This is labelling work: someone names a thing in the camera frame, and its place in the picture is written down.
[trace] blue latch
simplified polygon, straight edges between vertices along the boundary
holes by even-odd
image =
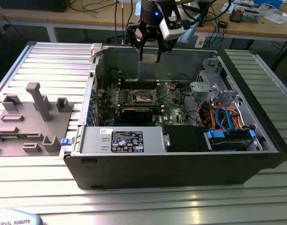
[[[211,138],[225,138],[223,130],[209,130],[209,131],[207,131],[207,136],[209,139],[211,139]]]
[[[69,146],[72,145],[72,140],[68,138],[62,138],[60,142],[61,146]]]
[[[256,138],[256,133],[255,133],[255,131],[250,130],[250,135],[251,135],[251,137],[252,137],[253,139]]]

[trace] workbench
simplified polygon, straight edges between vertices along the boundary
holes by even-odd
[[[66,97],[74,102],[66,132],[67,138],[73,137],[90,47],[27,46],[0,83],[0,114],[6,94],[33,101],[26,84],[40,82],[41,93],[50,101]],[[81,190],[57,156],[0,157],[0,208],[36,213],[46,225],[287,225],[287,161],[259,172],[244,185]]]
[[[92,0],[84,0],[84,4],[92,3]],[[219,9],[225,3],[225,0],[218,0],[213,4],[213,8],[216,10],[216,14],[219,13]],[[90,6],[90,8],[99,8],[113,3],[111,0],[105,0],[104,2]],[[82,9],[81,1],[76,1],[74,7]],[[74,29],[89,29],[89,30],[114,30],[114,9],[115,6],[109,6],[98,10],[99,18],[92,15],[88,15],[84,12],[74,11],[70,7],[66,9],[64,13],[35,11],[35,10],[18,10],[18,9],[1,9],[0,12],[10,20],[14,25],[26,25],[26,26],[39,26],[47,29],[51,42],[57,42],[57,35],[55,28],[74,28]],[[286,5],[281,6],[281,10],[287,10]],[[131,11],[131,4],[124,3],[124,26],[127,22],[129,13]],[[117,30],[121,33],[122,17],[121,17],[121,3],[118,5],[117,11]],[[136,23],[139,17],[131,17],[131,22]],[[269,20],[260,18],[258,23],[230,22],[229,14],[224,14],[221,20],[228,23],[226,38],[243,38],[254,40],[270,40],[270,41],[285,41],[287,39],[287,22],[283,24],[277,24]],[[0,16],[0,23],[7,23]],[[196,47],[201,47],[205,37],[210,36],[214,31],[211,22],[205,23],[204,27],[198,27],[195,33],[198,36]]]

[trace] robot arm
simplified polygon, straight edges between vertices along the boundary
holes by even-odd
[[[200,16],[192,17],[184,8],[184,4],[193,2],[194,0],[142,0],[141,12],[138,24],[128,24],[126,31],[130,39],[132,47],[137,48],[140,51],[139,60],[142,61],[143,48],[147,41],[158,42],[158,55],[156,62],[160,61],[161,53],[171,51],[178,39],[184,34],[184,32],[197,22],[202,22]],[[210,2],[200,13],[204,14],[208,11],[208,8],[217,0]],[[181,18],[179,9],[177,6],[182,6],[186,19]],[[231,0],[229,5],[221,14],[206,21],[211,21],[218,18],[231,6]]]

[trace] black label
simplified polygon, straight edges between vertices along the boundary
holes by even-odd
[[[144,152],[142,131],[113,131],[111,151]]]

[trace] slotted metal surface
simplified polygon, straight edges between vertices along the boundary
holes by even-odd
[[[258,55],[240,50],[225,51],[287,143],[286,87],[284,87],[278,77],[264,64]],[[228,81],[232,88],[234,88],[229,77]]]
[[[77,46],[38,43],[35,48],[78,50]],[[76,58],[75,53],[62,54],[61,51],[49,53],[48,57],[34,57],[30,50],[31,53],[28,53],[24,62],[63,64],[64,61],[76,60],[78,63],[87,64],[90,45],[80,46],[82,50],[88,48],[88,55],[84,55],[83,59]],[[53,62],[58,54],[65,55],[66,58]],[[9,80],[4,89],[20,90],[26,82],[38,80],[45,81],[42,87],[54,88],[47,90],[49,99],[63,95],[74,101],[72,117],[78,117],[82,95],[61,94],[57,88],[74,88],[70,82],[75,82],[78,84],[75,88],[82,89],[82,83],[86,82],[85,75],[15,72],[14,78]],[[27,94],[21,93],[19,96],[24,101],[32,101]],[[287,106],[287,100],[283,103],[281,107]],[[275,113],[275,109],[271,108],[273,105],[266,106]],[[72,130],[68,130],[67,136],[75,134],[76,124],[75,120],[70,121]],[[287,130],[287,124],[281,126],[276,123],[276,127],[278,126]],[[261,171],[244,185],[81,190],[58,157],[0,157],[0,208],[37,213],[47,225],[287,225],[287,161],[276,169]]]

